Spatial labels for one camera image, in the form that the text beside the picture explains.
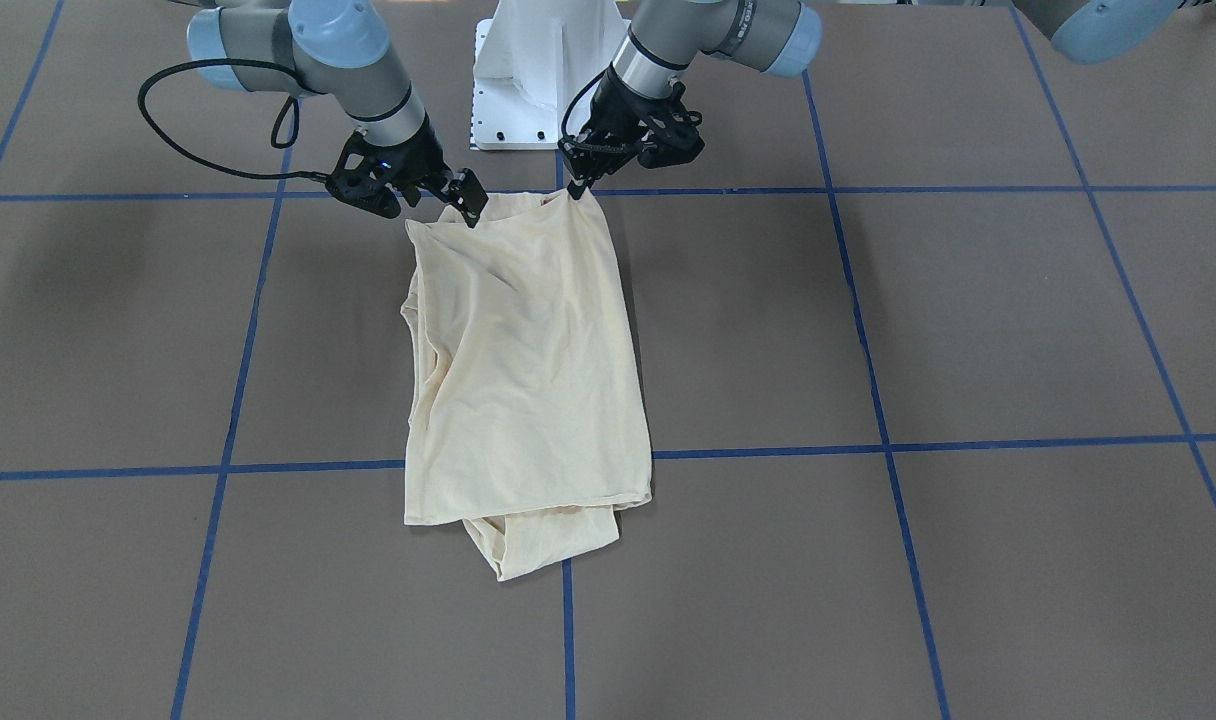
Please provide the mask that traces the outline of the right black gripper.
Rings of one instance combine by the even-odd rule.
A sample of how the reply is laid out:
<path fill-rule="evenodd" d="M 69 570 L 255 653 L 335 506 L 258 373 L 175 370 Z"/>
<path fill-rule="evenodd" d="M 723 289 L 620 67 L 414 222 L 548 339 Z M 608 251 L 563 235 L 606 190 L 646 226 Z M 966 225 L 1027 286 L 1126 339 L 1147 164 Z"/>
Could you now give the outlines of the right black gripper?
<path fill-rule="evenodd" d="M 457 210 L 467 227 L 480 223 L 489 202 L 474 170 L 452 170 L 445 164 L 428 118 L 411 137 L 393 146 L 370 144 L 358 129 L 353 131 L 325 178 L 325 190 L 351 208 L 387 219 L 401 214 L 402 204 L 416 208 L 435 199 Z"/>

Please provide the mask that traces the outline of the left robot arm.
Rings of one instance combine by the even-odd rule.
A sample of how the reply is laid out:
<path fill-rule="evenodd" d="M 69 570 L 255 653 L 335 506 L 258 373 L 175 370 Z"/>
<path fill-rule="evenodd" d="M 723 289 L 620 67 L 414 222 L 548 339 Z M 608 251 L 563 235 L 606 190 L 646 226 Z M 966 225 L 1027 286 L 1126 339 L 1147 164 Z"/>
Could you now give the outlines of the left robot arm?
<path fill-rule="evenodd" d="M 1128 54 L 1180 9 L 1175 1 L 1017 1 L 1055 54 L 1097 64 Z M 567 192 L 580 199 L 635 161 L 677 167 L 704 150 L 699 111 L 686 108 L 683 74 L 700 55 L 764 75 L 794 78 L 812 64 L 823 22 L 804 1 L 644 1 L 617 54 L 580 96 L 589 119 L 563 129 Z"/>

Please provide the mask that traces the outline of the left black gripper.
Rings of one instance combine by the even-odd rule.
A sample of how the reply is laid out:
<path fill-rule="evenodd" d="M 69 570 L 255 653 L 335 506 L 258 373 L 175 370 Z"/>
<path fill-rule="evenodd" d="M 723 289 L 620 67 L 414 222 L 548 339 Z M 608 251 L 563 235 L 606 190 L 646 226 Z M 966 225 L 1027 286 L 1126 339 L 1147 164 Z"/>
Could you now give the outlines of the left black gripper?
<path fill-rule="evenodd" d="M 703 117 L 686 108 L 685 91 L 683 81 L 671 79 L 662 97 L 644 97 L 607 68 L 573 95 L 558 141 L 572 199 L 581 199 L 599 178 L 612 176 L 630 161 L 644 169 L 696 161 L 705 147 L 699 133 Z"/>

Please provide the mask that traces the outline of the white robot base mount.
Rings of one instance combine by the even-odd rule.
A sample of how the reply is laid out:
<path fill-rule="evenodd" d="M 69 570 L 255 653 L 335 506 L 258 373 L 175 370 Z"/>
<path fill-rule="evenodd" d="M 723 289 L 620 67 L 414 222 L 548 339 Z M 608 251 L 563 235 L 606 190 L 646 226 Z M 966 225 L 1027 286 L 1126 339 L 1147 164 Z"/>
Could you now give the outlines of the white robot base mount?
<path fill-rule="evenodd" d="M 557 150 L 573 95 L 626 33 L 617 1 L 500 1 L 475 24 L 472 150 Z"/>

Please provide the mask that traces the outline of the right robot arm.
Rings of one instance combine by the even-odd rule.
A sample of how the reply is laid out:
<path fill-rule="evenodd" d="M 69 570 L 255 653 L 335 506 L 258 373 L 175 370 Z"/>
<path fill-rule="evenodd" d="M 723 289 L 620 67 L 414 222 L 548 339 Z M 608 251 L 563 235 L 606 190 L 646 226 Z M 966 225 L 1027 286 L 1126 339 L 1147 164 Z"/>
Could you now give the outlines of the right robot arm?
<path fill-rule="evenodd" d="M 314 174 L 334 199 L 396 218 L 430 193 L 468 225 L 479 223 L 486 191 L 471 169 L 445 164 L 428 109 L 370 1 L 202 1 L 186 44 L 216 88 L 337 100 L 353 133 L 334 168 Z"/>

